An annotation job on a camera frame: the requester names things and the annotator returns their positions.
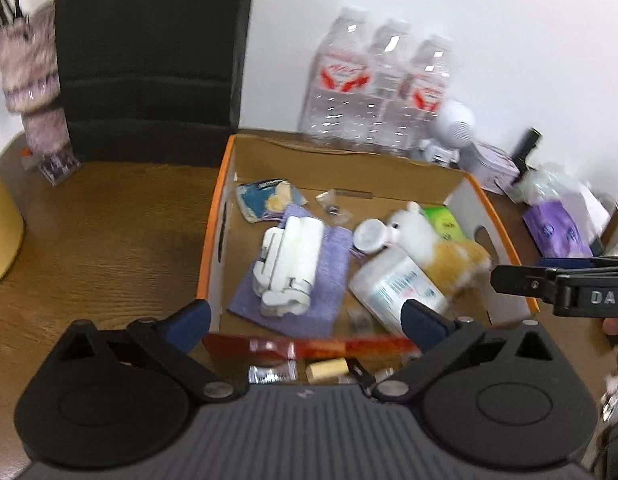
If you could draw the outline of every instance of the blue food package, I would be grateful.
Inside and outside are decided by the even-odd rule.
[[[307,203],[297,188],[284,178],[240,184],[236,188],[236,198],[242,215],[251,224],[282,218],[284,208],[291,203],[299,206]]]
[[[540,254],[549,258],[593,256],[573,218],[559,200],[534,205],[522,216]]]

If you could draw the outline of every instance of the wooden table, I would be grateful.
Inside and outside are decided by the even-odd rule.
[[[12,423],[28,380],[67,325],[92,319],[122,328],[141,316],[162,317],[195,297],[202,237],[217,170],[92,162],[52,188],[22,173],[16,143],[0,173],[26,220],[13,268],[0,283],[0,480],[27,463]],[[538,258],[506,198],[493,202],[522,262]],[[539,319],[571,359],[591,393],[614,370],[613,353],[592,320]]]

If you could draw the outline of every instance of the purple package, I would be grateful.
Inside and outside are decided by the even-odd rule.
[[[575,222],[559,200],[534,205],[522,216],[540,254],[547,258],[593,256]]]
[[[291,203],[282,216],[279,227],[284,227],[289,216],[312,216],[306,209]],[[236,290],[229,312],[249,319],[260,326],[290,337],[330,337],[340,312],[340,303],[346,291],[346,277],[353,233],[344,227],[326,226],[322,236],[315,286],[311,291],[311,307],[300,316],[284,314],[265,317],[260,314],[260,298],[253,291],[253,266],[244,275]]]

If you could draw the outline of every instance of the chair backrest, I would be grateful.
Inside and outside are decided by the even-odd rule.
[[[215,165],[240,117],[250,0],[56,0],[83,160]]]

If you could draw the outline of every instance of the finger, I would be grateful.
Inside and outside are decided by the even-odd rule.
[[[602,322],[602,330],[607,335],[618,335],[618,318],[617,317],[607,317]]]

